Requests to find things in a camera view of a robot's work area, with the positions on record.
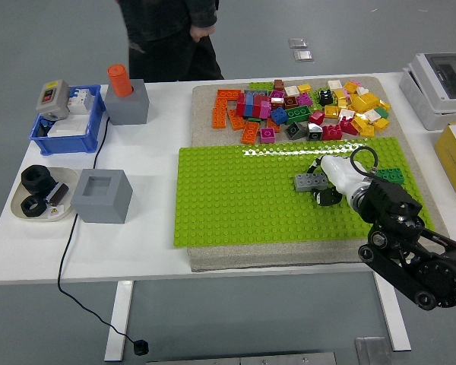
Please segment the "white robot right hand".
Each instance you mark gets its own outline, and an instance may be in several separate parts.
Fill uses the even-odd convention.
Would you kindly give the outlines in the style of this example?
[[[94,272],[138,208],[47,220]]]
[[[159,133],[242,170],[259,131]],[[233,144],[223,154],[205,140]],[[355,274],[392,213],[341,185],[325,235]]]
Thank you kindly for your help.
[[[352,161],[350,157],[324,155],[314,160],[307,173],[314,173],[318,168],[332,187],[318,190],[318,193],[315,193],[316,201],[320,205],[335,205],[345,196],[348,205],[358,211],[370,185],[364,175],[366,171],[363,166]]]

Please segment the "person's hand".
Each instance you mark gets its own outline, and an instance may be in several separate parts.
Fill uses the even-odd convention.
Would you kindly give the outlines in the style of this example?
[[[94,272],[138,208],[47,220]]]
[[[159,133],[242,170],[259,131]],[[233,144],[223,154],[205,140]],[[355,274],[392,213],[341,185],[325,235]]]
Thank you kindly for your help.
[[[212,33],[214,33],[216,27],[211,25],[209,27],[197,27],[195,25],[191,25],[190,27],[190,36],[196,42],[200,42],[202,38],[209,37]]]

